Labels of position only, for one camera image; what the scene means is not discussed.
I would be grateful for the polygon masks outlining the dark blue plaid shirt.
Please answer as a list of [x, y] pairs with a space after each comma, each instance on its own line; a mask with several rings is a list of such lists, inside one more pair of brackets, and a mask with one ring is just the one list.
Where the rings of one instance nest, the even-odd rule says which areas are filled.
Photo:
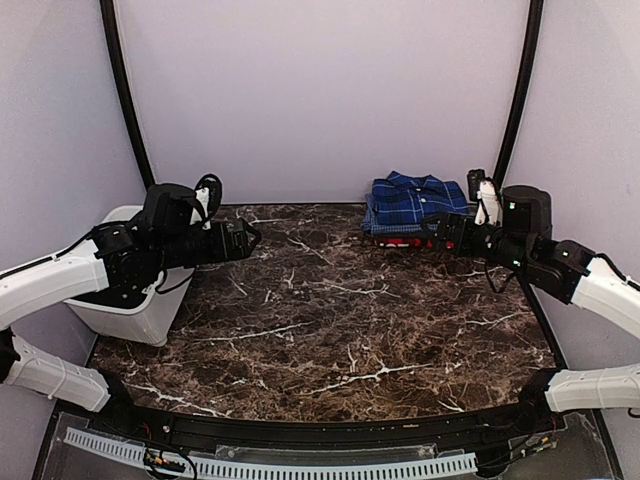
[[372, 182], [367, 204], [383, 226], [418, 225], [430, 215], [469, 213], [466, 196], [455, 181], [412, 177], [392, 171]]

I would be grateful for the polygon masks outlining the red black shirt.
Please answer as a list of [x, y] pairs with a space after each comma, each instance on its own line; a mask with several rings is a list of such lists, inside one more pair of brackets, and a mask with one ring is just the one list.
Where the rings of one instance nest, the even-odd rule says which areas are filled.
[[375, 245], [382, 248], [426, 248], [455, 250], [458, 244], [454, 241], [438, 241], [424, 234], [409, 233], [401, 235], [399, 233], [383, 234], [372, 237]]

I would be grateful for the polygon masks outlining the light blue checked shirt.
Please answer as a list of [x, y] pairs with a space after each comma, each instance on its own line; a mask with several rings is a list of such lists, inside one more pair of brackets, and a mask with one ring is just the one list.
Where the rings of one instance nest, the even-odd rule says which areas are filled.
[[425, 217], [438, 213], [428, 198], [416, 193], [367, 194], [361, 229], [372, 235], [422, 232]]

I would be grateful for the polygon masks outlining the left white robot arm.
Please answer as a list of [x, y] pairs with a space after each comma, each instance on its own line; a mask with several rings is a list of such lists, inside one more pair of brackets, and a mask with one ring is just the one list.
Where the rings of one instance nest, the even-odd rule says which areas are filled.
[[120, 436], [141, 427], [140, 412], [124, 399], [113, 375], [49, 354], [15, 335], [17, 320], [85, 294], [128, 294], [154, 284], [174, 268], [243, 260], [261, 233], [243, 219], [215, 222], [209, 229], [185, 227], [177, 234], [148, 233], [123, 222], [94, 227], [67, 249], [1, 275], [1, 381], [101, 411]]

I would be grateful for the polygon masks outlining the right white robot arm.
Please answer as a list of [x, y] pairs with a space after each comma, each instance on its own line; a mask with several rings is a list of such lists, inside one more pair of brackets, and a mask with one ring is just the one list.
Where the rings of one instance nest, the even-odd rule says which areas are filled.
[[[572, 241], [538, 232], [521, 233], [465, 215], [441, 213], [422, 220], [436, 250], [482, 258], [510, 271], [563, 304], [595, 313], [634, 337], [639, 336], [639, 284], [611, 259]], [[534, 432], [549, 412], [627, 409], [639, 416], [639, 365], [592, 370], [541, 369], [522, 388], [523, 401], [510, 413], [521, 434]]]

